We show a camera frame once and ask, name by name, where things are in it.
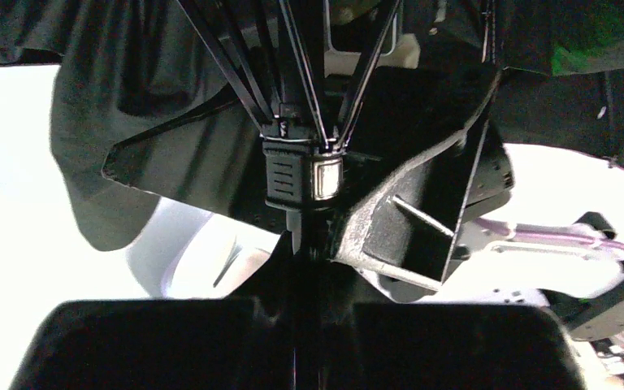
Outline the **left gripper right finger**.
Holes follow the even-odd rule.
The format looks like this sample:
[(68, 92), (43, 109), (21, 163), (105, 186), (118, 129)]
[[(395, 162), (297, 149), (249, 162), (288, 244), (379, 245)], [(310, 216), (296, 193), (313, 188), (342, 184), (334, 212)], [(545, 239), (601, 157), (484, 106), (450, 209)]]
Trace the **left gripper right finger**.
[(358, 304), (332, 330), (323, 389), (582, 389), (566, 334), (528, 305)]

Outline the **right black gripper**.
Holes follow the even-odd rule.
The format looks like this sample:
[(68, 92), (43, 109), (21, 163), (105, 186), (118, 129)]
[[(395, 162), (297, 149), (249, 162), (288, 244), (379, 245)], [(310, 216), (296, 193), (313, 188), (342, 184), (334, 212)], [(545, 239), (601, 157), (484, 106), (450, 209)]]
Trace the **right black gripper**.
[(514, 173), (488, 112), (500, 71), (381, 67), (372, 76), (331, 230), (331, 259), (440, 288), (463, 223), (511, 198)]

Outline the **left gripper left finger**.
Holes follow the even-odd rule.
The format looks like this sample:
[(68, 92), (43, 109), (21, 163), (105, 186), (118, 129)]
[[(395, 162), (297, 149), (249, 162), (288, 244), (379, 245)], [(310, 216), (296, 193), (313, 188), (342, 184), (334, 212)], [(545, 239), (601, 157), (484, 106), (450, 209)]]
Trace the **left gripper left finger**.
[(253, 300), (68, 301), (37, 329), (14, 389), (291, 389), (287, 336)]

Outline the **pink folding umbrella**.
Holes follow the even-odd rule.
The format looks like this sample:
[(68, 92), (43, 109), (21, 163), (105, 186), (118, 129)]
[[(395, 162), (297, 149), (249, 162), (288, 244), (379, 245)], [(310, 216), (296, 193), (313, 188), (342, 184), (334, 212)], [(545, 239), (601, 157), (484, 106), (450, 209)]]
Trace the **pink folding umbrella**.
[(624, 1), (0, 1), (0, 66), (58, 65), (50, 150), (82, 236), (130, 245), (161, 198), (288, 236), (274, 260), (346, 300), (331, 258), (381, 67), (590, 76), (624, 168)]

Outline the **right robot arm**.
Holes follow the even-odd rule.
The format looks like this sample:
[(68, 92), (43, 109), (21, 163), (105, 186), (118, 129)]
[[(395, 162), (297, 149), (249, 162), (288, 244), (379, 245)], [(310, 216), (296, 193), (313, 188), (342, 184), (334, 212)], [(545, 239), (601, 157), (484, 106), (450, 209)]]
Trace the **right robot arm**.
[(624, 388), (624, 244), (599, 213), (559, 226), (490, 214), (507, 142), (595, 156), (611, 130), (590, 76), (382, 67), (350, 157), (331, 256), (386, 295), (351, 317), (362, 389)]

